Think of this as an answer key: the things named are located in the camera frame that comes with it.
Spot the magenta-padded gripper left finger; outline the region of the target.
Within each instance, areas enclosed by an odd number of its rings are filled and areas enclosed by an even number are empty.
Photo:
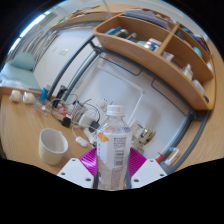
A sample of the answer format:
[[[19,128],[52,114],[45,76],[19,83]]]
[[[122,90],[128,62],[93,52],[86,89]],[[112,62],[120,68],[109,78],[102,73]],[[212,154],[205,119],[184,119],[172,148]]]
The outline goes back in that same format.
[[[58,176],[84,188],[97,187],[97,155],[93,148],[80,158],[71,158]]]

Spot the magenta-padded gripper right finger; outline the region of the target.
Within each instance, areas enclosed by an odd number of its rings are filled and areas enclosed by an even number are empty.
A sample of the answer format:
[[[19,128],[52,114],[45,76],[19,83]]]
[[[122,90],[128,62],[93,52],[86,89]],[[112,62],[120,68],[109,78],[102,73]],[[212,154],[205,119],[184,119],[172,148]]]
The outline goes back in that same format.
[[[126,175],[128,189],[140,188],[166,176],[155,159],[146,159],[137,150],[131,148]]]

